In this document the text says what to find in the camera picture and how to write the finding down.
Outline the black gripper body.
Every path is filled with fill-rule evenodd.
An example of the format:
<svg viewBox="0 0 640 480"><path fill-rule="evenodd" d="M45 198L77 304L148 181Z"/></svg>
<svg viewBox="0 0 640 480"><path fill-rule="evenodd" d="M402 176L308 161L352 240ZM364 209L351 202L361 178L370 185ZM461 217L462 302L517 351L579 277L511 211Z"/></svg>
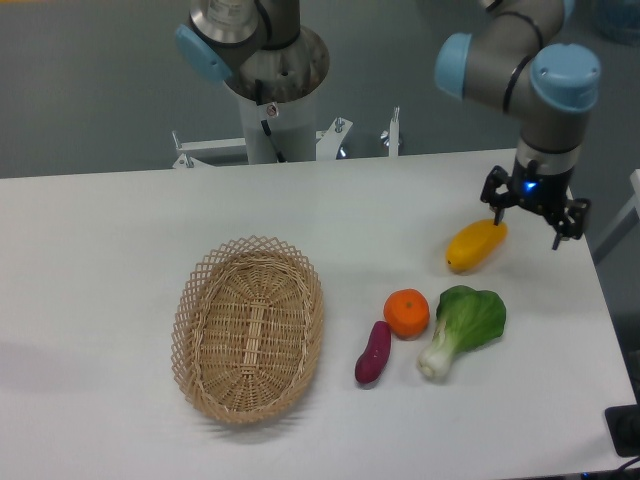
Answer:
<svg viewBox="0 0 640 480"><path fill-rule="evenodd" d="M565 212L567 189L573 168L559 174L543 175L515 160L507 186L509 197L516 206L545 217L559 220Z"/></svg>

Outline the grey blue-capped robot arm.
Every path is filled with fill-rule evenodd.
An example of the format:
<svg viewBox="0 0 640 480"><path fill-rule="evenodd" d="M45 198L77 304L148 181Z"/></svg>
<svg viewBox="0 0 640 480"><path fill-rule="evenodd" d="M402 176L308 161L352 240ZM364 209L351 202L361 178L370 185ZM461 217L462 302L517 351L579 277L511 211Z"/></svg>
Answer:
<svg viewBox="0 0 640 480"><path fill-rule="evenodd" d="M511 171L491 170L481 200L496 219L520 207L542 216L557 241L580 238L590 209L568 196L601 66L555 35L573 12L570 1L487 1L488 28L456 33L442 45L436 86L520 121ZM195 1L174 35L185 61L239 103L253 164L332 159L337 148L316 134L315 93L330 57L323 40L300 22L296 1Z"/></svg>

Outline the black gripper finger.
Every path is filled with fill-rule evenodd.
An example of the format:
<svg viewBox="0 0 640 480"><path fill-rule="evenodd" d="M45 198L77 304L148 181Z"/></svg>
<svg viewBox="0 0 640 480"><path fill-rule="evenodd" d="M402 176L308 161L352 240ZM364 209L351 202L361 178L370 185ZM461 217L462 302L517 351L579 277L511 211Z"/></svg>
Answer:
<svg viewBox="0 0 640 480"><path fill-rule="evenodd" d="M552 249L570 239L579 240L587 227L591 201L586 198L567 199L562 208L552 213L551 226L555 231Z"/></svg>
<svg viewBox="0 0 640 480"><path fill-rule="evenodd" d="M494 213L493 224L498 226L504 218L504 212L513 206L513 195L510 189L511 177L501 166L494 166L487 175L480 201L486 203Z"/></svg>

